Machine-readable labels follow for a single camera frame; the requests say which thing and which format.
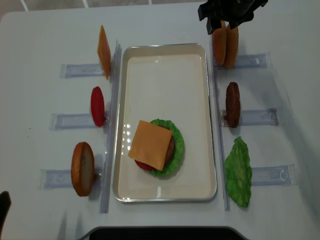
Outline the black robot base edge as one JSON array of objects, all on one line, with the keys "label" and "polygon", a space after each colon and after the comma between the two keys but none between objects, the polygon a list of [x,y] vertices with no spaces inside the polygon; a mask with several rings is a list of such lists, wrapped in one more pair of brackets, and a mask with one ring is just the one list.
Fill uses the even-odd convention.
[{"label": "black robot base edge", "polygon": [[96,228],[84,240],[244,240],[227,227],[103,227]]}]

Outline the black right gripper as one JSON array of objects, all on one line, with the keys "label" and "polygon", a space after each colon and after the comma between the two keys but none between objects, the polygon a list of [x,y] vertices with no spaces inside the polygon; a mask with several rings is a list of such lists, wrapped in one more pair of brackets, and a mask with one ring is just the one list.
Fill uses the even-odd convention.
[{"label": "black right gripper", "polygon": [[200,21],[207,18],[206,29],[211,35],[221,28],[221,21],[228,22],[231,30],[250,22],[254,11],[267,3],[268,0],[208,0],[199,6],[197,12]]}]

